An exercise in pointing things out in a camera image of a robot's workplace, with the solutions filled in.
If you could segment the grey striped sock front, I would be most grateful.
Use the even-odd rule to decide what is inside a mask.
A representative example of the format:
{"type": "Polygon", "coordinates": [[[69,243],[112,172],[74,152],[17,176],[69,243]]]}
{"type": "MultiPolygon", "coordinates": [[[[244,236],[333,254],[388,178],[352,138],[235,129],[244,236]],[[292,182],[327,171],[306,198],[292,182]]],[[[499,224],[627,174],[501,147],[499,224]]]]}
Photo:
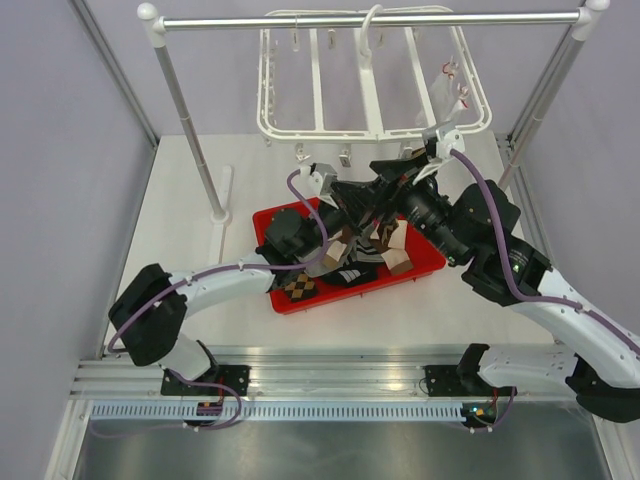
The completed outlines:
{"type": "Polygon", "coordinates": [[[312,278],[321,277],[331,271],[332,269],[327,267],[322,261],[316,262],[305,269],[305,273],[312,278]]]}

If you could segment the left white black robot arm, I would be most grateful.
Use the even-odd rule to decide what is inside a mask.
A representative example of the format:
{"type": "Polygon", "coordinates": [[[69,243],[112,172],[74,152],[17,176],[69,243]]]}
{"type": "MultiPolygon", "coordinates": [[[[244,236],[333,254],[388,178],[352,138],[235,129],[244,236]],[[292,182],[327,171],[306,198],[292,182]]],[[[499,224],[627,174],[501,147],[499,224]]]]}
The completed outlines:
{"type": "Polygon", "coordinates": [[[306,215],[277,211],[264,242],[234,263],[195,271],[143,267],[108,312],[122,352],[137,367],[159,365],[183,379],[197,395],[215,390],[219,376],[204,345],[182,332],[185,320],[205,309],[250,294],[297,287],[311,280],[343,279],[355,246],[378,222],[392,220],[398,188],[387,180],[334,180],[326,199],[306,215]]]}

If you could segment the grey striped sock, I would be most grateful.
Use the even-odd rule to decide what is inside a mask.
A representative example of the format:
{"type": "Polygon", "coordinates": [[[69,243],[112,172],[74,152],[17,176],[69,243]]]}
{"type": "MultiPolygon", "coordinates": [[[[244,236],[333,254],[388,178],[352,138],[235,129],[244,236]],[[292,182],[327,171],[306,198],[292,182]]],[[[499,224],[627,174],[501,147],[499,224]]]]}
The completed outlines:
{"type": "Polygon", "coordinates": [[[367,237],[359,237],[350,254],[350,259],[354,262],[381,264],[384,262],[382,253],[384,244],[381,242],[375,229],[369,232],[367,237]]]}
{"type": "Polygon", "coordinates": [[[312,278],[321,277],[331,271],[332,269],[327,267],[322,261],[316,262],[305,269],[305,273],[312,278]]]}

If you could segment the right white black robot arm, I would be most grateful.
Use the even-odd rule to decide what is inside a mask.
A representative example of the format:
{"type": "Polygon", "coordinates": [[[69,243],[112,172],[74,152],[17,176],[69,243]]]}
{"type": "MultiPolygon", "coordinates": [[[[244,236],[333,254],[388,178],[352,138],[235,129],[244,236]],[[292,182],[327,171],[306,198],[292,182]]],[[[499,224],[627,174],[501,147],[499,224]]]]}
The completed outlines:
{"type": "Polygon", "coordinates": [[[550,332],[548,351],[472,343],[455,368],[469,395],[499,392],[571,392],[588,412],[616,423],[639,418],[639,337],[595,308],[531,244],[515,237],[519,208],[461,152],[454,157],[474,181],[455,203],[440,194],[434,160],[370,163],[382,193],[375,203],[399,214],[485,300],[519,313],[550,332]]]}

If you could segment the beige brown striped sock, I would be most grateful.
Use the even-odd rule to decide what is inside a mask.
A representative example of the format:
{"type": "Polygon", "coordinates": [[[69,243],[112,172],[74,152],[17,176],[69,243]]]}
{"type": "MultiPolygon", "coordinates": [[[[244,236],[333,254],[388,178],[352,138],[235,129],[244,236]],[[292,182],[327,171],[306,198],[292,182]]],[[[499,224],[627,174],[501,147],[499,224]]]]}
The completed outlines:
{"type": "Polygon", "coordinates": [[[329,269],[338,268],[343,263],[344,259],[348,256],[350,251],[351,247],[348,243],[334,240],[331,242],[329,248],[327,249],[322,263],[329,269]]]}
{"type": "Polygon", "coordinates": [[[408,223],[397,220],[398,229],[392,235],[389,247],[383,250],[382,257],[393,276],[404,274],[413,269],[413,263],[406,251],[408,223]]]}

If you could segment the black blue sock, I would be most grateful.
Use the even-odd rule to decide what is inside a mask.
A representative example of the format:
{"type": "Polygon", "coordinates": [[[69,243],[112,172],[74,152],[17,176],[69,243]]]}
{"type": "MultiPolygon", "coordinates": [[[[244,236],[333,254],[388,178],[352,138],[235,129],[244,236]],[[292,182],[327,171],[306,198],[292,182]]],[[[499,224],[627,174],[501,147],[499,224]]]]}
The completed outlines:
{"type": "Polygon", "coordinates": [[[367,265],[347,265],[329,272],[321,276],[321,280],[332,286],[341,288],[351,288],[367,283],[374,282],[378,279],[377,270],[374,266],[367,265]]]}

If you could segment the grey striped sock back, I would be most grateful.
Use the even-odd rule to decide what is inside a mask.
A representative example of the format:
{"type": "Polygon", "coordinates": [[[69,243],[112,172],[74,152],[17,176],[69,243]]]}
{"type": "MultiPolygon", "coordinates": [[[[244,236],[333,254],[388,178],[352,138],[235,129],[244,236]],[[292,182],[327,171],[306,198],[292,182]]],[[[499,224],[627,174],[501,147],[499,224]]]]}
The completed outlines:
{"type": "Polygon", "coordinates": [[[375,229],[369,232],[367,237],[359,237],[350,254],[350,259],[354,262],[381,264],[384,262],[382,253],[384,244],[381,242],[375,229]]]}

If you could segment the white clip sock hanger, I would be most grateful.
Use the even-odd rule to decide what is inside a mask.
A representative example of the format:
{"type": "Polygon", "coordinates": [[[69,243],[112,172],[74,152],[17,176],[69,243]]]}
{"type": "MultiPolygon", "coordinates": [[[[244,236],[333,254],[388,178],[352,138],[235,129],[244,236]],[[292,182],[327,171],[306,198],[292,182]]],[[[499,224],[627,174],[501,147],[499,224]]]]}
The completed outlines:
{"type": "Polygon", "coordinates": [[[260,32],[256,120],[267,144],[291,144],[303,161],[314,144],[349,157],[356,144],[407,148],[446,120],[464,134],[491,125],[462,28],[374,26],[387,12],[358,10],[347,28],[302,26],[311,10],[268,13],[296,25],[260,32]]]}

